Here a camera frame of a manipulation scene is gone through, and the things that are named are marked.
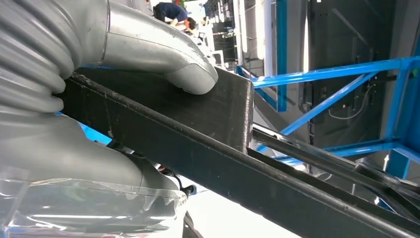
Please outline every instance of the machinery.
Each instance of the machinery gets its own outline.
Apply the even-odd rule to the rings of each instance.
[[[142,233],[153,231],[156,224],[165,220],[159,217],[176,217],[177,207],[185,202],[182,195],[177,195],[178,187],[171,180],[142,157],[124,155],[89,141],[75,120],[55,114],[63,109],[63,101],[51,94],[62,93],[63,80],[81,66],[157,73],[188,93],[205,94],[214,87],[218,75],[197,45],[164,23],[108,0],[77,4],[66,0],[4,0],[0,8],[2,184],[14,187],[14,192],[5,196],[16,198],[13,206],[4,207],[6,214],[15,215],[3,219],[6,227],[28,228],[27,231],[8,229],[4,235],[33,233],[31,228],[36,224],[57,228],[48,218],[61,219],[57,221],[59,231],[70,234]],[[23,172],[14,173],[16,169]],[[28,198],[36,195],[34,186],[38,195],[46,200],[63,193],[67,202],[38,207],[42,203]],[[70,192],[67,187],[87,190],[84,196],[75,191],[71,196],[67,194]],[[134,197],[125,200],[146,200],[143,209],[130,216],[119,214],[116,218],[110,216],[109,211],[102,211],[108,213],[105,217],[120,219],[117,223],[100,222],[103,217],[97,216],[95,209],[66,210],[77,195],[80,198],[76,201],[82,199],[83,206],[89,206],[90,198],[83,198],[89,197],[89,189],[101,191],[104,187],[113,188],[108,200],[105,199],[107,194],[103,194],[106,203],[118,203],[119,197],[131,195]],[[127,206],[124,199],[119,203]],[[26,215],[27,219],[15,217],[20,215]],[[28,226],[34,217],[44,219],[37,219],[38,223]],[[123,220],[137,221],[122,225]]]
[[[13,198],[3,203],[6,235],[169,229],[165,222],[185,213],[186,194],[154,161],[302,237],[420,237],[419,186],[341,157],[392,150],[420,161],[406,137],[418,114],[401,116],[416,108],[402,101],[418,98],[419,57],[270,77],[239,67],[241,77],[214,68],[188,36],[106,0],[5,0],[0,13],[2,187],[17,184],[3,195]],[[286,136],[389,70],[399,74],[384,137],[319,149]],[[334,77],[352,80],[280,133],[253,123],[254,88]],[[112,143],[87,140],[76,121]],[[282,155],[270,158],[261,147]],[[378,205],[288,161],[368,190]],[[56,194],[64,199],[54,201]],[[108,197],[126,206],[108,208]],[[86,214],[94,208],[104,210]]]

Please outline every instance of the blue steel frame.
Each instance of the blue steel frame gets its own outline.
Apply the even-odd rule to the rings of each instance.
[[[276,0],[277,31],[277,74],[287,73],[287,0]],[[278,112],[287,110],[287,85],[277,86],[276,109]]]
[[[61,113],[61,112],[56,112],[55,114],[57,114],[57,115],[63,115],[63,113]],[[97,142],[100,142],[100,143],[102,143],[104,145],[108,145],[112,141],[112,139],[109,138],[108,136],[103,135],[103,134],[97,132],[96,130],[88,127],[87,125],[85,125],[83,123],[80,123],[80,122],[78,122],[78,123],[79,123],[80,127],[82,128],[83,132],[85,133],[85,136],[89,140],[91,140],[91,141],[97,141]]]
[[[312,110],[304,114],[302,117],[297,119],[295,122],[281,130],[280,133],[288,135],[296,129],[298,129],[299,127],[301,127],[302,125],[304,125],[305,123],[307,123],[310,119],[314,118],[322,111],[328,109],[332,104],[343,98],[351,91],[355,90],[364,82],[370,80],[377,73],[381,71],[398,69],[399,73],[395,83],[395,89],[392,96],[390,111],[387,118],[384,138],[376,141],[368,141],[334,148],[325,148],[325,150],[342,157],[367,154],[377,151],[390,150],[396,152],[399,155],[403,156],[403,158],[406,158],[406,160],[390,160],[388,163],[387,172],[394,176],[404,179],[407,175],[410,160],[420,163],[420,153],[403,144],[404,140],[401,136],[404,135],[401,135],[400,133],[397,134],[396,128],[399,122],[399,115],[410,72],[413,69],[418,68],[419,65],[420,57],[417,56],[411,58],[391,59],[384,61],[354,64],[349,66],[320,69],[310,71],[307,73],[298,72],[259,78],[251,76],[251,80],[254,84],[254,88],[258,90],[263,87],[287,85],[289,83],[302,83],[320,79],[336,78],[349,75],[360,75],[355,80],[344,86],[342,89],[340,89],[339,91],[325,99],[322,103],[314,107]],[[246,74],[244,73],[244,69],[241,66],[238,67],[238,74],[241,76],[246,76]],[[287,164],[299,163],[299,161],[288,156],[277,156],[274,158]]]

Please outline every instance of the black metal rod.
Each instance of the black metal rod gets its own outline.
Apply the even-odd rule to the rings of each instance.
[[[349,167],[345,159],[337,158],[326,151],[286,137],[276,139],[255,128],[253,136],[269,148],[369,189],[401,216],[416,222],[420,221],[420,211],[417,206],[393,188],[357,173],[354,167]]]

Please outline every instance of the electrical cable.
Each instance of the electrical cable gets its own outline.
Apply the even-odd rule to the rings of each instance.
[[[252,37],[249,37],[249,36],[245,36],[246,38],[248,38],[248,39],[250,39],[250,40],[256,40],[256,38],[252,38]]]
[[[332,174],[330,174],[330,175],[329,175],[326,179],[324,179],[323,181],[325,182],[325,181],[329,180],[331,177],[332,177]]]
[[[195,188],[194,188],[194,186],[192,186],[192,185],[190,185],[190,186],[187,186],[187,187],[183,187],[182,186],[182,182],[181,182],[181,179],[173,172],[173,171],[171,171],[171,170],[169,170],[169,169],[167,169],[167,168],[165,168],[165,169],[163,169],[162,171],[161,171],[161,173],[163,174],[163,175],[166,175],[166,176],[171,176],[171,177],[174,177],[177,181],[178,181],[178,183],[179,183],[179,190],[180,191],[182,191],[182,192],[184,192],[185,193],[185,195],[187,195],[187,197],[189,197],[190,196],[190,194],[195,190]]]
[[[362,106],[360,107],[359,111],[356,112],[355,114],[353,114],[353,115],[351,115],[349,117],[346,117],[346,118],[341,118],[341,117],[337,117],[337,116],[332,115],[331,114],[331,109],[328,109],[328,114],[330,115],[330,117],[332,117],[334,119],[339,119],[339,120],[348,120],[348,119],[352,119],[352,118],[356,117],[357,115],[359,115],[363,111],[363,108],[365,108],[365,103],[366,103],[366,99],[368,98],[368,93],[369,93],[370,89],[373,88],[374,86],[376,86],[376,84],[370,86],[367,89],[367,91],[365,93],[365,96],[363,98],[363,101],[362,101]]]

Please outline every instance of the dark panel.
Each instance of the dark panel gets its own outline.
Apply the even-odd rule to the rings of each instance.
[[[225,62],[234,62],[236,60],[235,37],[233,33],[226,33],[223,35],[213,36],[213,40],[214,50],[223,51],[223,57]]]
[[[122,96],[235,149],[245,151],[252,122],[252,83],[221,69],[217,69],[217,72],[219,81],[215,88],[205,95],[197,96],[183,92],[154,74],[88,68],[77,71]],[[65,111],[78,110],[73,108],[75,104],[68,103],[69,96],[61,95]],[[115,119],[116,123],[125,123],[118,117]]]
[[[224,21],[224,22],[217,22],[213,23],[213,33],[220,33],[220,32],[227,32],[227,28],[233,27],[233,21]]]
[[[310,68],[319,69],[389,58],[394,0],[312,0],[309,3]],[[307,83],[312,107],[356,76]],[[333,116],[348,118],[363,106],[372,80],[330,108]],[[323,148],[377,139],[380,133],[384,84],[373,86],[361,113],[336,119],[328,110],[311,120],[311,144]]]

